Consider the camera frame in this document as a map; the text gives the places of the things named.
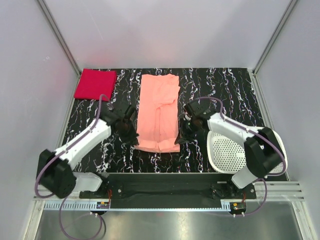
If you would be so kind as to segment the salmon pink t shirt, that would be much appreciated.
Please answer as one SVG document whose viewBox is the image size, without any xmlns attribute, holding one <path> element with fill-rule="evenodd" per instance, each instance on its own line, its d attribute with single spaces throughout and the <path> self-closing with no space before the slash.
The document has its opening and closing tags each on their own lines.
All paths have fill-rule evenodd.
<svg viewBox="0 0 320 240">
<path fill-rule="evenodd" d="M 178 153 L 179 77 L 173 74 L 141 76 L 137 115 L 137 150 L 150 153 Z"/>
</svg>

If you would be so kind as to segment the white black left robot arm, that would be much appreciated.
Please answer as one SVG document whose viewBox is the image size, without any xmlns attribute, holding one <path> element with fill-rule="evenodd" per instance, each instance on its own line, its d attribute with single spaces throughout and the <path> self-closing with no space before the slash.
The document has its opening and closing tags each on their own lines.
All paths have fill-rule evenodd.
<svg viewBox="0 0 320 240">
<path fill-rule="evenodd" d="M 132 117 L 136 108 L 98 108 L 91 124 L 71 141 L 54 151 L 45 149 L 39 155 L 36 184 L 49 190 L 50 196 L 59 199 L 73 192 L 91 192 L 97 198 L 108 193 L 105 176 L 94 172 L 75 172 L 77 164 L 99 143 L 112 135 L 118 135 L 122 143 L 138 144 L 138 133 Z"/>
</svg>

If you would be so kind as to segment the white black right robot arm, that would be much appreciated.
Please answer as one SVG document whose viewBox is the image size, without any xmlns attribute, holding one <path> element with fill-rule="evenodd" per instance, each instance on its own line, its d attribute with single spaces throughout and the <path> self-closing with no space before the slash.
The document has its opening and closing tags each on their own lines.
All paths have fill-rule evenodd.
<svg viewBox="0 0 320 240">
<path fill-rule="evenodd" d="M 218 159 L 215 153 L 218 140 L 215 133 L 226 137 L 244 150 L 245 165 L 232 174 L 231 183 L 227 185 L 228 195 L 232 198 L 243 195 L 247 185 L 275 175 L 273 170 L 279 165 L 282 165 L 282 172 L 287 169 L 286 151 L 275 131 L 268 127 L 247 126 L 215 111 L 186 112 L 180 120 L 176 138 L 157 140 L 153 137 L 155 130 L 148 131 L 146 137 L 141 137 L 130 120 L 125 121 L 119 136 L 123 143 L 135 145 L 145 152 L 171 153 L 178 152 L 181 144 L 192 142 L 195 134 L 202 129 L 208 131 L 207 153 L 213 168 L 216 167 L 214 161 Z"/>
</svg>

